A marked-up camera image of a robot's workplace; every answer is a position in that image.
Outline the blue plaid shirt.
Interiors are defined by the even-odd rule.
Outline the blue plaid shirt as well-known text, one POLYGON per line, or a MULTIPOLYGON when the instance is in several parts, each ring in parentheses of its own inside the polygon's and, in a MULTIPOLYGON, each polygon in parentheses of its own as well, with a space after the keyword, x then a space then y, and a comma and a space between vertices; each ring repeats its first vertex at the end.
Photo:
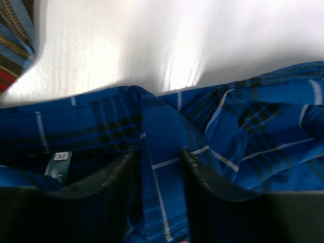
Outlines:
POLYGON ((59 191, 134 151, 123 242, 192 242, 182 150, 258 193, 323 193, 323 63, 156 96, 120 86, 1 109, 1 189, 59 191))

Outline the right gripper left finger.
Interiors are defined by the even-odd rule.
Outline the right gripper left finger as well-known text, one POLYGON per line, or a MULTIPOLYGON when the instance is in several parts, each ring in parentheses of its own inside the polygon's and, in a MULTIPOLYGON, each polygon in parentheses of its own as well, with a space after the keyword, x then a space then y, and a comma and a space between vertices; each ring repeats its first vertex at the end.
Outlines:
POLYGON ((134 151, 54 192, 1 189, 1 242, 123 242, 134 151))

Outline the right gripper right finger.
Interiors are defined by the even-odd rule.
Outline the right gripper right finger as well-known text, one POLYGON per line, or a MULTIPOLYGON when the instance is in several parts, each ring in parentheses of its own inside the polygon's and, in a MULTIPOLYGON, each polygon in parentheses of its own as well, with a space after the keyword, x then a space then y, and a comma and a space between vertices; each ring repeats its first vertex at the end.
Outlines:
POLYGON ((323 242, 323 193, 243 189, 182 150, 192 242, 323 242))

